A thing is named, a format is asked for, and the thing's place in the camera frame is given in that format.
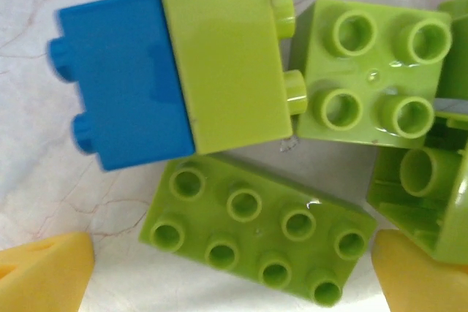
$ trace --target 2x2 blue brick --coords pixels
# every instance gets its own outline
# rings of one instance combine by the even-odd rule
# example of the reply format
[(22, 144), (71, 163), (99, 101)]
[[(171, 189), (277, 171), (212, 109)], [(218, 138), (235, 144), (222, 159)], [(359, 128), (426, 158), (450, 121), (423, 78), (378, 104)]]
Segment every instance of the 2x2 blue brick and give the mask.
[(161, 0), (103, 0), (58, 13), (50, 59), (79, 82), (73, 123), (82, 151), (105, 170), (189, 156), (195, 147)]

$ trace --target plastic toy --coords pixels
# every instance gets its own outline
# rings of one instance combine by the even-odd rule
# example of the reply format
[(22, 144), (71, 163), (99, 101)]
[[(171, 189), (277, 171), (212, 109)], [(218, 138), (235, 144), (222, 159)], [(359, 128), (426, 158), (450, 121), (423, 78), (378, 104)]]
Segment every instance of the plastic toy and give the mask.
[(452, 16), (453, 46), (445, 59), (437, 96), (468, 100), (468, 0), (451, 0), (439, 6)]
[(368, 202), (433, 259), (468, 264), (468, 116), (437, 113), (423, 148), (381, 148)]
[(279, 52), (294, 34), (293, 0), (162, 2), (197, 153), (290, 137), (307, 103)]
[(311, 104), (302, 138), (417, 148), (451, 45), (450, 16), (353, 1), (318, 0), (298, 18), (290, 69)]
[(435, 262), (401, 232), (377, 233), (372, 262), (392, 312), (462, 312), (468, 267)]
[(195, 152), (161, 0), (103, 0), (60, 10), (50, 43), (58, 73), (78, 81), (81, 150), (105, 170)]
[(93, 244), (86, 233), (0, 251), (0, 309), (76, 312), (93, 266)]
[(376, 221), (226, 156), (167, 164), (140, 241), (324, 306), (339, 301)]

